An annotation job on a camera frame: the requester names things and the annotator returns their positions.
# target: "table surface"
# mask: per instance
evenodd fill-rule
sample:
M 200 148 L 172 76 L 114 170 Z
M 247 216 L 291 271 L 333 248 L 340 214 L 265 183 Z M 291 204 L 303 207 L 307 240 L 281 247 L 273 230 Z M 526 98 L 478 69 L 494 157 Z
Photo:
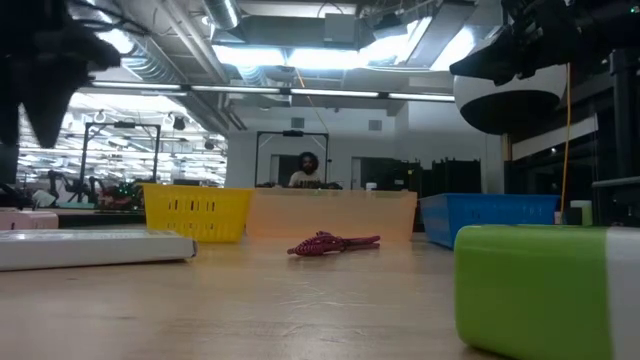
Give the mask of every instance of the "table surface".
M 453 316 L 453 253 L 414 242 L 318 258 L 282 240 L 188 262 L 0 273 L 1 359 L 495 359 Z

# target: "yellow basket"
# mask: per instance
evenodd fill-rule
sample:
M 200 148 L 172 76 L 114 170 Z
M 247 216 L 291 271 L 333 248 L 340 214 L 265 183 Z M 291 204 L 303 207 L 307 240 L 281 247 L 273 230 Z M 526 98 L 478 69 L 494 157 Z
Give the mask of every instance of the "yellow basket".
M 147 227 L 200 242 L 242 239 L 253 189 L 144 184 Z

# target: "curly hair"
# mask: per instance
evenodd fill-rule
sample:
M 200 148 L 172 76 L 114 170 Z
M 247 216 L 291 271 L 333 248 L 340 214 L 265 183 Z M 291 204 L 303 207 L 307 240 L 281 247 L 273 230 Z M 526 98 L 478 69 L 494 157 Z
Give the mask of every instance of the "curly hair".
M 306 157 L 311 159 L 311 164 L 313 164 L 313 171 L 318 170 L 318 166 L 319 166 L 318 157 L 316 156 L 316 154 L 310 151 L 305 151 L 302 154 L 298 155 L 298 169 L 303 170 L 302 164 L 304 162 L 304 158 Z

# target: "white sphere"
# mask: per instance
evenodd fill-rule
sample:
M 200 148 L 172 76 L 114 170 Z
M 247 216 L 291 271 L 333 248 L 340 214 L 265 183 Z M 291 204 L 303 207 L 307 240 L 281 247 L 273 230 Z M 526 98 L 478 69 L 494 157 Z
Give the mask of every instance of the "white sphere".
M 479 48 L 488 44 L 484 42 Z M 456 76 L 453 94 L 462 117 L 489 134 L 539 127 L 560 103 L 567 84 L 565 65 L 536 71 L 533 77 L 496 86 L 493 81 Z

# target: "person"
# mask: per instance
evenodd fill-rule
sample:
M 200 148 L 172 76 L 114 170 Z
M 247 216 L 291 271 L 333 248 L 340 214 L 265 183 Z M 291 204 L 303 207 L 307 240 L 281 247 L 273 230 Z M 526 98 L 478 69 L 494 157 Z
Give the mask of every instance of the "person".
M 289 180 L 289 187 L 305 187 L 309 183 L 319 183 L 320 176 L 318 176 L 318 157 L 312 153 L 305 151 L 298 156 L 298 168 L 291 175 Z

